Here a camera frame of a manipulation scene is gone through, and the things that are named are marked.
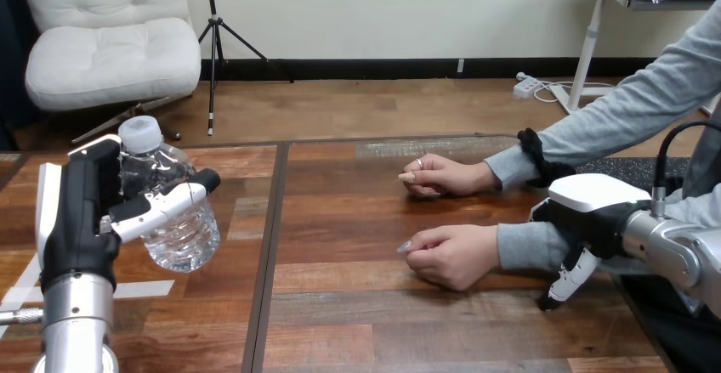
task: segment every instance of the chair leg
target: chair leg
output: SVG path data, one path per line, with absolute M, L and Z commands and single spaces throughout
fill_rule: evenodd
M 84 133 L 83 135 L 73 139 L 71 141 L 71 143 L 73 145 L 79 144 L 82 141 L 84 141 L 85 139 L 93 137 L 94 135 L 101 133 L 110 127 L 120 124 L 121 122 L 127 120 L 130 117 L 131 117 L 130 110 L 127 110 L 127 111 L 123 112 L 122 114 L 118 114 L 117 116 L 114 116 L 109 121 L 105 122 L 104 124 L 100 125 L 99 127 L 93 128 L 90 131 Z
M 129 110 L 123 112 L 122 114 L 118 114 L 117 116 L 113 117 L 112 119 L 110 119 L 109 121 L 100 125 L 99 127 L 96 127 L 94 129 L 90 130 L 89 132 L 81 135 L 80 137 L 73 139 L 71 142 L 73 145 L 78 144 L 78 143 L 82 142 L 83 140 L 96 135 L 97 133 L 101 133 L 110 127 L 121 124 L 122 122 L 126 121 L 128 118 L 131 118 L 136 115 L 148 114 L 149 110 L 154 110 L 155 108 L 161 107 L 168 103 L 172 103 L 173 101 L 177 101 L 179 99 L 183 99 L 192 94 L 193 94 L 192 92 L 178 93 L 178 94 L 174 94 L 174 95 L 169 95 L 162 99 L 157 99 L 155 101 L 150 101 L 147 103 L 135 105 L 135 106 L 131 107 Z M 164 127 L 163 125 L 160 125 L 160 129 L 161 129 L 163 135 L 166 136 L 166 138 L 180 141 L 181 136 L 178 131 L 170 130 L 169 128 Z

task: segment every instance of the tripod stand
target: tripod stand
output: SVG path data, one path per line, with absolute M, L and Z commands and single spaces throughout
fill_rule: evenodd
M 210 19 L 207 20 L 207 26 L 201 34 L 201 37 L 198 39 L 198 42 L 202 42 L 202 39 L 205 38 L 208 32 L 211 31 L 211 29 L 213 30 L 213 32 L 211 33 L 211 40 L 213 43 L 211 45 L 210 60 L 210 104 L 208 106 L 207 115 L 207 134 L 213 135 L 213 99 L 215 96 L 215 87 L 218 85 L 218 80 L 215 76 L 215 65 L 218 62 L 220 62 L 220 65 L 223 65 L 227 62 L 227 60 L 223 58 L 223 46 L 221 46 L 220 44 L 220 28 L 225 28 L 225 30 L 227 30 L 231 35 L 236 37 L 236 39 L 240 40 L 247 48 L 253 51 L 253 53 L 255 53 L 262 61 L 264 61 L 266 65 L 270 65 L 273 69 L 276 69 L 276 67 L 272 63 L 270 63 L 267 57 L 263 56 L 263 54 L 256 50 L 250 43 L 246 42 L 246 40 L 243 39 L 241 35 L 230 29 L 230 26 L 226 25 L 225 22 L 223 22 L 223 18 L 218 16 L 218 12 L 215 9 L 215 0 L 210 0 L 210 13 L 212 16 Z M 290 83 L 294 82 L 294 80 L 287 74 L 287 72 L 282 71 L 281 74 L 285 76 Z

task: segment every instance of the black cable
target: black cable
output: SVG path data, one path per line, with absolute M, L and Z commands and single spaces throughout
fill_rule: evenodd
M 699 126 L 710 127 L 721 132 L 721 125 L 717 124 L 716 122 L 710 121 L 686 122 L 672 129 L 671 132 L 669 132 L 668 135 L 663 139 L 663 143 L 661 143 L 661 148 L 658 150 L 658 156 L 656 157 L 656 173 L 654 174 L 655 188 L 661 188 L 666 186 L 666 155 L 668 153 L 668 146 L 671 145 L 671 141 L 673 141 L 673 139 L 676 138 L 676 135 L 679 135 L 683 130 Z

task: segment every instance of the wooden table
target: wooden table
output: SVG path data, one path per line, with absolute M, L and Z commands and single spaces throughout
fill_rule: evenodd
M 396 177 L 427 152 L 472 162 L 514 143 L 451 137 L 188 150 L 223 178 L 212 195 L 223 242 L 192 274 L 157 267 L 140 242 L 121 249 L 118 282 L 174 281 L 167 296 L 116 300 L 112 346 L 122 372 L 667 371 L 606 275 L 542 313 L 536 299 L 548 275 L 491 274 L 456 293 L 417 279 L 395 252 L 442 224 L 524 222 L 540 195 L 413 201 Z M 65 157 L 31 156 L 0 192 L 0 296 L 34 255 L 44 161 Z M 38 354 L 39 327 L 12 326 L 0 339 L 0 371 L 27 372 Z

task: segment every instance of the robotic arm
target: robotic arm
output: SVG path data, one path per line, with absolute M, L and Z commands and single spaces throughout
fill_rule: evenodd
M 652 194 L 601 174 L 560 178 L 548 198 L 531 210 L 531 221 L 553 223 L 570 242 L 559 279 L 540 298 L 542 310 L 557 308 L 588 279 L 602 259 L 637 258 L 666 278 L 687 309 L 702 307 L 721 317 L 721 229 L 684 223 L 665 214 L 665 166 L 668 146 L 690 122 L 666 137 L 656 161 Z
M 44 312 L 0 313 L 0 324 L 42 321 L 42 357 L 34 372 L 116 372 L 110 348 L 113 262 L 122 243 L 149 233 L 220 184 L 206 169 L 122 202 L 120 139 L 109 135 L 72 151 L 64 166 L 40 168 L 36 243 Z

